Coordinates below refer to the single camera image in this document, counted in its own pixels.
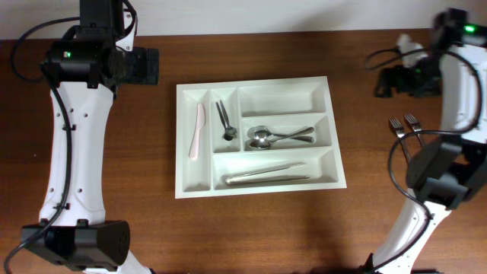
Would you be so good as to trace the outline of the steel fork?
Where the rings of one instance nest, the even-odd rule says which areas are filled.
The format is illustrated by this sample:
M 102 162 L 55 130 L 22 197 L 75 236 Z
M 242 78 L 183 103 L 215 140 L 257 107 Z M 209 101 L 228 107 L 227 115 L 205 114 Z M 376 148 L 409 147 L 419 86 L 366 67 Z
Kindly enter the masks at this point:
M 402 123 L 397 119 L 397 118 L 389 118 L 389 127 L 391 132 L 394 133 L 394 135 L 398 138 L 401 139 L 405 134 L 406 131 L 402 125 Z M 401 148 L 403 150 L 404 157 L 406 159 L 406 163 L 409 164 L 411 160 L 411 156 L 409 153 L 409 150 L 407 148 L 407 145 L 404 141 L 400 142 Z
M 406 121 L 407 126 L 413 131 L 413 132 L 420 132 L 422 131 L 422 126 L 421 123 L 411 114 L 407 113 L 403 115 L 404 120 Z M 423 147 L 425 145 L 422 135 L 417 134 L 417 139 L 419 141 L 419 144 Z

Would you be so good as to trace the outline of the pale pink plastic knife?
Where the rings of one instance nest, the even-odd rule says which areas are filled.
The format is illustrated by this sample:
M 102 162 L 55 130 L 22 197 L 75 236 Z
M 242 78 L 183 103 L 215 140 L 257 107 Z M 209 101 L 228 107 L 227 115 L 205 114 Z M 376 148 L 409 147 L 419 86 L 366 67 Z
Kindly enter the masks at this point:
M 203 104 L 197 105 L 196 124 L 193 139 L 189 149 L 189 158 L 196 160 L 199 156 L 201 130 L 205 125 L 205 108 Z

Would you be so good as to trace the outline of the small dark metal tongs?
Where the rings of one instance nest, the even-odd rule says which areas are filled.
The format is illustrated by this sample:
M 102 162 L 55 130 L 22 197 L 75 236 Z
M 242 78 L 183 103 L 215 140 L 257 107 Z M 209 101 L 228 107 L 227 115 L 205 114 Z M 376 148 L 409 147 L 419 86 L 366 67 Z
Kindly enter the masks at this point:
M 221 123 L 224 127 L 223 138 L 226 141 L 232 141 L 237 136 L 237 129 L 230 124 L 230 120 L 223 102 L 220 100 L 217 101 L 215 104 L 218 111 L 218 115 L 220 116 Z

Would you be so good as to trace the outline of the steel spoon tray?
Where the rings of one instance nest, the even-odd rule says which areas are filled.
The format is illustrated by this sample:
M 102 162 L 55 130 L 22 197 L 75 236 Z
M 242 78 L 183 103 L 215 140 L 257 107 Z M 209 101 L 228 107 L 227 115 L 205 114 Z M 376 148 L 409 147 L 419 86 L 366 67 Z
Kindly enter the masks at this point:
M 247 130 L 247 136 L 249 138 L 255 138 L 255 139 L 258 139 L 260 136 L 263 136 L 263 137 L 270 137 L 270 136 L 283 137 L 286 135 L 287 134 L 271 132 L 266 126 L 254 126 L 254 127 L 251 127 L 250 129 Z M 298 140 L 298 141 L 302 141 L 302 142 L 314 142 L 314 138 L 311 136 L 308 136 L 307 133 L 302 133 L 297 137 L 293 137 L 293 139 Z

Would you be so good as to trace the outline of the long steel tongs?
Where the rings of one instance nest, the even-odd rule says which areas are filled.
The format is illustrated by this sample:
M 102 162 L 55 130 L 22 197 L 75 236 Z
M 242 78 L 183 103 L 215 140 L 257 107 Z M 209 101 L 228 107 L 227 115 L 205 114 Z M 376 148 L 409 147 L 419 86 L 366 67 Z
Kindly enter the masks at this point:
M 230 175 L 224 178 L 227 186 L 242 186 L 256 183 L 271 183 L 277 181 L 307 180 L 309 176 L 296 174 L 280 174 L 281 171 L 303 166 L 304 163 L 291 163 L 268 167 L 266 169 L 254 170 L 243 174 Z

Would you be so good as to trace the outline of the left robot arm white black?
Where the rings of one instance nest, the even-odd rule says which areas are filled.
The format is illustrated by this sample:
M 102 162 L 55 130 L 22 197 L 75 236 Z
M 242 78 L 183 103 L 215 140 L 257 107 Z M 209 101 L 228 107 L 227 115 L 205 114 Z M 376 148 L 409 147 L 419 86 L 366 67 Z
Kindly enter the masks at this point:
M 19 247 L 76 272 L 148 272 L 129 249 L 129 224 L 107 220 L 102 192 L 105 130 L 119 87 L 158 83 L 159 53 L 134 46 L 137 25 L 128 1 L 82 1 L 40 64 L 53 100 L 49 184 Z

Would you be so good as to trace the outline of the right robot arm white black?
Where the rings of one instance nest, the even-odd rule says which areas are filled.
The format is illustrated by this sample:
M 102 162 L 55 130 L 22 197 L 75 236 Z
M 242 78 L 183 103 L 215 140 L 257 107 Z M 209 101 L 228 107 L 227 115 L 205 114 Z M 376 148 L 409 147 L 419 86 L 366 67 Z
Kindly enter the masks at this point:
M 414 129 L 394 142 L 391 151 L 414 136 L 434 136 L 406 158 L 407 187 L 398 189 L 403 210 L 360 273 L 411 273 L 436 227 L 486 184 L 486 28 L 471 24 L 467 11 L 448 8 L 434 17 L 430 46 L 403 34 L 391 50 L 395 57 L 376 66 L 374 96 L 440 96 L 441 126 Z

